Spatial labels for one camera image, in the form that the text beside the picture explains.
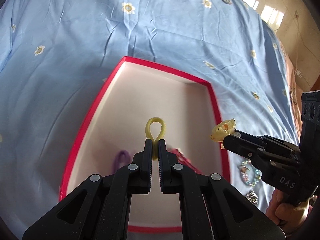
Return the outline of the person's right hand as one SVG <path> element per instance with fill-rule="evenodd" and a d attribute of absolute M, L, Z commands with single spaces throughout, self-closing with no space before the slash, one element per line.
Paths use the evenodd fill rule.
<path fill-rule="evenodd" d="M 284 193 L 275 189 L 265 215 L 290 235 L 302 226 L 311 211 L 310 200 L 293 206 L 285 203 Z"/>

